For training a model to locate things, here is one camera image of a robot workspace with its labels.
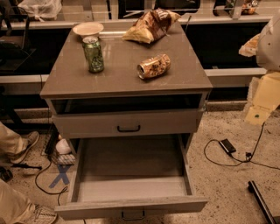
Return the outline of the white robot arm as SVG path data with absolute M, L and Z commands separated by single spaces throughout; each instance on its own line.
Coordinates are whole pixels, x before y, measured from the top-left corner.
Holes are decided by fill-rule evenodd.
M 280 11 L 261 31 L 256 61 L 267 73 L 258 81 L 245 121 L 262 125 L 280 105 Z

